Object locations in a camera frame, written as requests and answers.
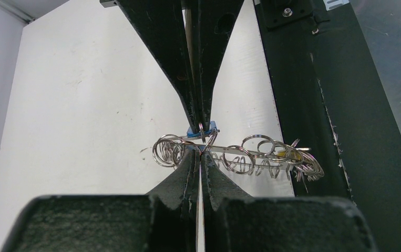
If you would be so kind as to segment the metal disc with keyrings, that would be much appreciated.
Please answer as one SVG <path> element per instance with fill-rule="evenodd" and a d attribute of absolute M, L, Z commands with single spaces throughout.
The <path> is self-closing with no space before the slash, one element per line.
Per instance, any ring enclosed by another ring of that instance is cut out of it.
<path fill-rule="evenodd" d="M 309 153 L 309 148 L 299 148 L 299 139 L 292 144 L 285 144 L 269 136 L 253 134 L 242 140 L 238 145 L 218 146 L 215 144 L 219 130 L 214 128 L 206 133 L 192 133 L 185 136 L 166 134 L 161 136 L 152 147 L 154 161 L 163 167 L 177 168 L 188 149 L 194 149 L 201 154 L 209 153 L 218 167 L 239 175 L 259 176 L 267 171 L 276 179 L 281 172 L 287 178 L 294 177 L 300 181 L 318 181 L 325 173 L 316 158 Z M 279 151 L 297 149 L 303 161 L 292 162 L 276 156 Z"/>

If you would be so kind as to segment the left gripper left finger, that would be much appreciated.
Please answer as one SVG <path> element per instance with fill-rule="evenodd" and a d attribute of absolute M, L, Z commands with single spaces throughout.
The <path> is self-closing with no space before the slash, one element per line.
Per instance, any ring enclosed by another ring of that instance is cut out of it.
<path fill-rule="evenodd" d="M 19 214 L 2 251 L 195 251 L 200 153 L 144 195 L 44 195 Z"/>

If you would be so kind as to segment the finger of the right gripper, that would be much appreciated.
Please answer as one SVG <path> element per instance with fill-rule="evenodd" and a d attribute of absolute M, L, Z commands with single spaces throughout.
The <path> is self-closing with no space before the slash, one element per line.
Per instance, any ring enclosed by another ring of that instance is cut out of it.
<path fill-rule="evenodd" d="M 194 84 L 199 123 L 210 128 L 214 85 L 243 1 L 194 2 Z"/>
<path fill-rule="evenodd" d="M 191 130 L 198 131 L 181 1 L 116 1 L 178 94 Z"/>

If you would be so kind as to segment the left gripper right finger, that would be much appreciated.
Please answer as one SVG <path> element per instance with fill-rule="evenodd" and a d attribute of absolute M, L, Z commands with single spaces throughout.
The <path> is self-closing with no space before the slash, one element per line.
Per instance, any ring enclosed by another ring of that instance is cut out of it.
<path fill-rule="evenodd" d="M 207 251 L 377 251 L 358 208 L 339 197 L 253 197 L 201 155 Z"/>

